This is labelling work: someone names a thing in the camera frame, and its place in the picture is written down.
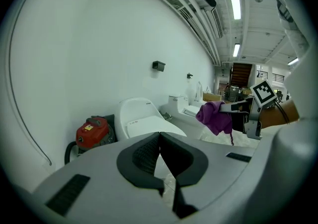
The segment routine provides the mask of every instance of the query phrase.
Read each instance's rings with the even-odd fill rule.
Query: staircase
[[[252,64],[234,63],[230,85],[247,88],[251,68]]]

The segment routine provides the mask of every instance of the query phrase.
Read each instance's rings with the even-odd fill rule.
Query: purple cloth
[[[199,122],[207,126],[214,135],[218,135],[224,131],[225,134],[230,134],[232,137],[232,119],[230,114],[219,112],[220,106],[225,104],[223,101],[211,101],[201,106],[196,118]]]

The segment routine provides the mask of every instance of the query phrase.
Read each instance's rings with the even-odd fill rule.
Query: toilet tank
[[[185,107],[189,106],[187,95],[170,95],[168,100],[168,110],[172,112],[182,112]]]

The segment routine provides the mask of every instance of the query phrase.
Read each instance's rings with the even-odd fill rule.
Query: toilet
[[[172,132],[186,136],[180,128],[166,121],[150,100],[142,97],[119,103],[115,113],[115,131],[118,141],[154,132]],[[168,174],[170,171],[159,155],[155,177],[165,179]]]
[[[172,116],[170,122],[184,131],[188,137],[200,139],[205,125],[200,123],[195,116],[201,105],[205,103],[205,101],[194,101],[193,105],[189,105],[187,95],[172,94],[169,96],[168,104],[161,107],[161,111],[170,114]]]

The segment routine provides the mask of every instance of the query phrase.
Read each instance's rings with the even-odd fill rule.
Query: cardboard box
[[[204,93],[203,94],[204,101],[220,101],[222,100],[221,95],[211,94],[211,93]]]
[[[252,91],[250,89],[247,89],[247,90],[243,90],[242,93],[245,95],[249,95],[249,94],[252,94]]]

